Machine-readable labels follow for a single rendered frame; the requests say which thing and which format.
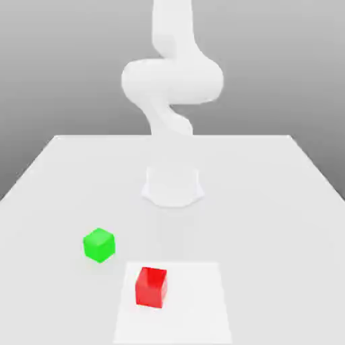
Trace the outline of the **small red cube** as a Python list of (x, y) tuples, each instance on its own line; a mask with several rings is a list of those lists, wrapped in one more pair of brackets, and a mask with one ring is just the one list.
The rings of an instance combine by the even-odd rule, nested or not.
[(167, 270), (142, 267), (135, 282), (137, 305), (161, 309), (167, 292)]

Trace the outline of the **small green cube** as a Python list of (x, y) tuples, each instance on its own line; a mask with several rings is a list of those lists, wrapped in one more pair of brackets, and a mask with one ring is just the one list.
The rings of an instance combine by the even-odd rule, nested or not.
[(116, 252), (115, 236), (102, 228), (96, 228), (83, 238), (86, 257), (98, 263), (106, 261)]

